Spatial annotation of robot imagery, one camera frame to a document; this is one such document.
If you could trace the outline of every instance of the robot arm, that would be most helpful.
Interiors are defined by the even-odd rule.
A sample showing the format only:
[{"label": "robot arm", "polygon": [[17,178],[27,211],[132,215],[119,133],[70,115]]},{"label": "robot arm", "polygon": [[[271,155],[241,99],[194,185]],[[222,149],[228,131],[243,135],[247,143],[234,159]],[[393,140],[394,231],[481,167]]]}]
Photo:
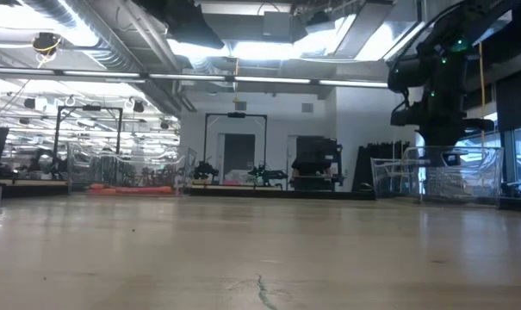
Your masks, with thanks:
[{"label": "robot arm", "polygon": [[[521,0],[464,0],[428,22],[425,28],[431,24],[434,27],[416,46],[417,54],[405,57],[423,31],[390,64],[388,87],[405,97],[392,113],[392,125],[419,126],[427,146],[453,146],[467,128],[493,129],[491,121],[464,119],[467,65],[478,59],[474,46],[491,25],[519,4]],[[419,86],[424,87],[422,99],[410,105],[407,89]]]}]

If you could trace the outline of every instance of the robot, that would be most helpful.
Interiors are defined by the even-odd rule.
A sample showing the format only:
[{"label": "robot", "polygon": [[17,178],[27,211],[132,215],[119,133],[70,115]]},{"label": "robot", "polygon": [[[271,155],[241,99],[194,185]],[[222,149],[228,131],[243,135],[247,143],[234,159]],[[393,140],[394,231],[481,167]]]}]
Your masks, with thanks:
[{"label": "robot", "polygon": [[[521,0],[464,0],[427,22],[425,29],[431,24],[434,28],[416,46],[417,54],[406,56],[423,31],[388,63],[388,88],[404,96],[392,112],[391,124],[419,126],[426,146],[454,146],[467,129],[493,130],[493,121],[466,119],[462,112],[467,65],[480,57],[473,46],[491,25],[520,4]],[[424,87],[422,99],[410,104],[407,89],[419,86]]]}]

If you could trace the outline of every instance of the door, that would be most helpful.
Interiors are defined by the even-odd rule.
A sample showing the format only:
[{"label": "door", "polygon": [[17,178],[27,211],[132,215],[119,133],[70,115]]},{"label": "door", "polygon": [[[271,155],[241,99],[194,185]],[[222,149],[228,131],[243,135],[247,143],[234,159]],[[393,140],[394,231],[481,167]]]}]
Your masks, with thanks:
[{"label": "door", "polygon": [[254,167],[256,136],[227,133],[224,143],[224,176],[231,171],[251,171]]}]

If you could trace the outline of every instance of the concrete floor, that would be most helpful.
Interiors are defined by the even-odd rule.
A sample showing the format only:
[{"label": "concrete floor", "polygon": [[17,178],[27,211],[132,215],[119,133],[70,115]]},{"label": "concrete floor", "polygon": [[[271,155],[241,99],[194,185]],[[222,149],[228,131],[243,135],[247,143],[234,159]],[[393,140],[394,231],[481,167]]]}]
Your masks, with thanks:
[{"label": "concrete floor", "polygon": [[0,309],[521,309],[521,214],[72,196],[0,208]]}]

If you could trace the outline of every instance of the floor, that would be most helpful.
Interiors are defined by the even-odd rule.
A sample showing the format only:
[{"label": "floor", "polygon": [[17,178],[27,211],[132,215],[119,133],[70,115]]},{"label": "floor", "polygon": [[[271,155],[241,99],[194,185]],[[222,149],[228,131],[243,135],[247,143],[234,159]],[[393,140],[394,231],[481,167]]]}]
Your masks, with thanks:
[{"label": "floor", "polygon": [[521,214],[374,201],[4,201],[0,309],[521,309]]}]

